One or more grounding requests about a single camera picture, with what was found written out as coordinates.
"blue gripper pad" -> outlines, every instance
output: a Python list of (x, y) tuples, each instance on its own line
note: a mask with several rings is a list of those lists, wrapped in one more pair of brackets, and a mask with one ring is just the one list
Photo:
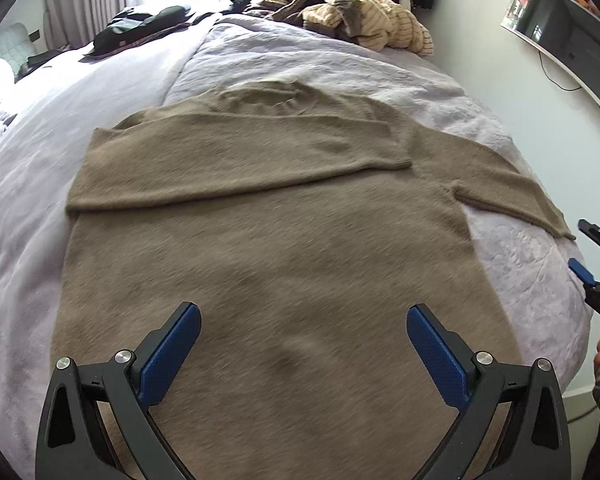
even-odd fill
[(596, 279), (593, 277), (593, 274), (591, 274), (587, 268), (575, 258), (569, 258), (569, 268), (585, 285), (596, 285)]
[(140, 372), (138, 402), (148, 408), (160, 403), (173, 383), (196, 339), (202, 317), (191, 303), (155, 349)]
[(471, 400), (464, 368), (417, 307), (407, 313), (407, 334), (446, 405), (462, 412)]

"brown clothing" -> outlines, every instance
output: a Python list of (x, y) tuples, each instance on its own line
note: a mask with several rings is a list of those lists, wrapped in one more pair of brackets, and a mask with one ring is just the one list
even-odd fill
[(132, 115), (70, 191), (52, 358), (107, 360), (193, 301), (152, 415), (197, 478), (408, 479), (456, 416), (408, 308), (520, 363), (459, 201), (573, 238), (499, 155), (369, 98), (263, 82)]

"television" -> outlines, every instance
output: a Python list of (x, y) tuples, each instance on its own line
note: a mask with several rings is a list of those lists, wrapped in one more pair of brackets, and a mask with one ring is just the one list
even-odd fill
[(600, 13), (581, 3), (511, 0), (501, 25), (565, 69), (600, 106)]

